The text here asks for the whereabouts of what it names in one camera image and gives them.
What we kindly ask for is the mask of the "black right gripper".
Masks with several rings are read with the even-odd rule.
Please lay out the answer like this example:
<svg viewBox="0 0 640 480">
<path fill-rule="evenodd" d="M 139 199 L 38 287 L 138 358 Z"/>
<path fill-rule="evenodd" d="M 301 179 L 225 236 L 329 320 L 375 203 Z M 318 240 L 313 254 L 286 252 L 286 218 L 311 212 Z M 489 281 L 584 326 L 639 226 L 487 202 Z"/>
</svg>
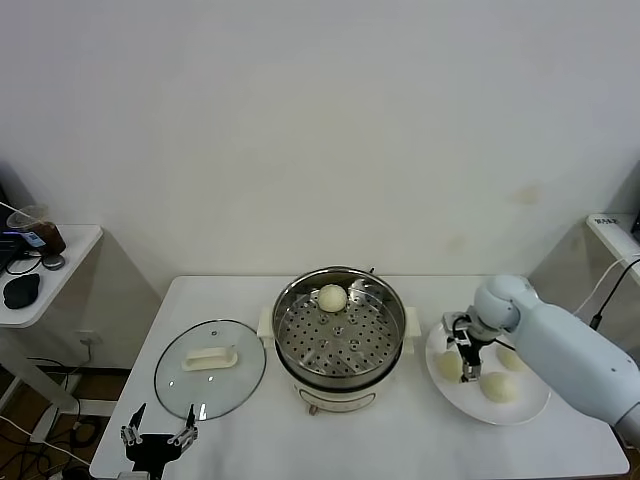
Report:
<svg viewBox="0 0 640 480">
<path fill-rule="evenodd" d="M 482 373 L 480 352 L 488 345 L 487 340 L 478 338 L 468 327 L 456 326 L 453 335 L 446 337 L 445 350 L 459 352 L 463 358 L 462 383 L 478 381 Z"/>
</svg>

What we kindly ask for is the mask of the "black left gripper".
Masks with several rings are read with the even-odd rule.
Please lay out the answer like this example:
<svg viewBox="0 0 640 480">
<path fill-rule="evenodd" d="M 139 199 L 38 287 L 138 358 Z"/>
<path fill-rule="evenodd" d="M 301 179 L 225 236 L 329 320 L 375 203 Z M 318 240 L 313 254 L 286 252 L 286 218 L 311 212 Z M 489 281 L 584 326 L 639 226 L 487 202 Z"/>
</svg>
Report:
<svg viewBox="0 0 640 480">
<path fill-rule="evenodd" d="M 148 474 L 163 474 L 168 463 L 178 460 L 181 447 L 192 445 L 198 437 L 194 405 L 191 404 L 184 427 L 174 436 L 170 434 L 143 434 L 139 427 L 144 416 L 146 404 L 131 416 L 129 423 L 121 427 L 121 439 L 126 445 L 126 457 L 133 463 L 132 470 Z"/>
</svg>

